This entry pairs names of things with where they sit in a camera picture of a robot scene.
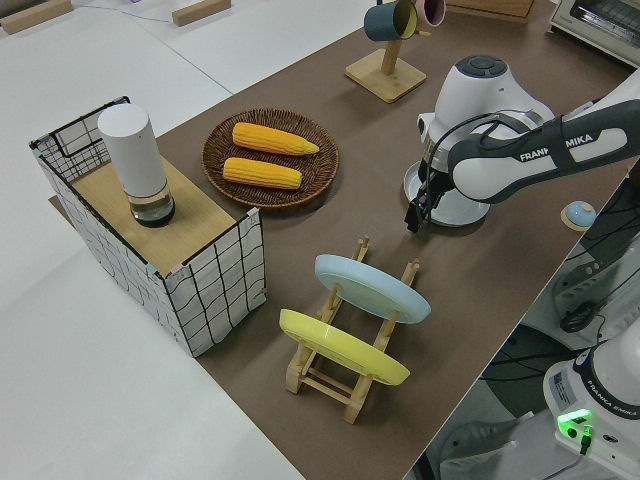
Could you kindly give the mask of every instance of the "white cylinder speaker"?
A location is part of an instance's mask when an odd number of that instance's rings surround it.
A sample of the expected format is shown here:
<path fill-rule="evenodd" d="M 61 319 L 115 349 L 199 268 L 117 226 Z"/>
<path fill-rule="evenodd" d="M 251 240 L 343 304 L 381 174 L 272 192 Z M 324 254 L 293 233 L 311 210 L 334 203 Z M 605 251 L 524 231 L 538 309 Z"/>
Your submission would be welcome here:
<path fill-rule="evenodd" d="M 130 103 L 113 105 L 98 117 L 98 130 L 133 217 L 145 227 L 169 223 L 175 202 L 147 112 Z"/>

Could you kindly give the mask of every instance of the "storage box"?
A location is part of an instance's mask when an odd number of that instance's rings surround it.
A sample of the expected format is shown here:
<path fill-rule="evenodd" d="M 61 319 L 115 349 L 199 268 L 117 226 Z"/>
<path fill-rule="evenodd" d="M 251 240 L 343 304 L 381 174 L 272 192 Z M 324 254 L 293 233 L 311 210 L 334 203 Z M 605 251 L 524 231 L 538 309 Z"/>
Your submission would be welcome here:
<path fill-rule="evenodd" d="M 129 99 L 103 105 L 30 147 L 98 262 L 195 357 L 266 301 L 261 214 L 253 209 L 234 220 L 166 162 L 176 214 L 167 227 L 138 225 L 97 128 L 102 110 L 123 102 Z"/>

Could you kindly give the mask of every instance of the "grid pattern box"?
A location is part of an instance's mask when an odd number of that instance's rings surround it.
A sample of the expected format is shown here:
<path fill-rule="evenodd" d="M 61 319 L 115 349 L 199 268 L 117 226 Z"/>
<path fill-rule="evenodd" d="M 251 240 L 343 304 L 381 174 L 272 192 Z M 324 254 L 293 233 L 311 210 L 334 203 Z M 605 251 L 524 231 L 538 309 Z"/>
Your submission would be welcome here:
<path fill-rule="evenodd" d="M 201 355 L 266 301 L 262 217 L 250 210 L 163 276 L 74 187 L 110 161 L 97 119 L 121 97 L 30 143 L 68 219 L 104 270 L 190 355 Z"/>

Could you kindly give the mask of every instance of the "round woven tray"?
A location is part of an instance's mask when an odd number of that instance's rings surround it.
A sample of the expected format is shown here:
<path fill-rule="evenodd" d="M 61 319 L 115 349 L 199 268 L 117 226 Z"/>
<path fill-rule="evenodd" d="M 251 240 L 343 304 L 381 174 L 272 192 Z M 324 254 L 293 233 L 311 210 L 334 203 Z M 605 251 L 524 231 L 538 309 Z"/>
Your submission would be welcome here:
<path fill-rule="evenodd" d="M 250 122 L 295 133 L 318 145 L 320 151 L 296 157 L 237 147 L 231 135 L 237 122 Z M 302 172 L 302 184 L 297 190 L 281 190 L 229 182 L 222 178 L 222 168 L 229 157 L 244 157 L 295 168 Z M 228 197 L 254 207 L 285 209 L 309 203 L 331 185 L 338 171 L 338 147 L 331 135 L 313 120 L 288 110 L 260 108 L 236 114 L 216 126 L 204 143 L 202 166 L 213 186 Z"/>

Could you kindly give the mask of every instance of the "mug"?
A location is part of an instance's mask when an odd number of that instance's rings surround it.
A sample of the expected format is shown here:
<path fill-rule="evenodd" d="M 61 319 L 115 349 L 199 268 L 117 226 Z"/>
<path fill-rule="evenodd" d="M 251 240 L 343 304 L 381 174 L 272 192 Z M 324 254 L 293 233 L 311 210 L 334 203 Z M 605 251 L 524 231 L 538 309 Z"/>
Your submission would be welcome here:
<path fill-rule="evenodd" d="M 444 20 L 447 12 L 445 0 L 417 0 L 418 27 L 437 27 Z"/>
<path fill-rule="evenodd" d="M 406 40 L 416 33 L 417 26 L 418 12 L 411 0 L 378 0 L 364 16 L 364 31 L 375 42 Z"/>

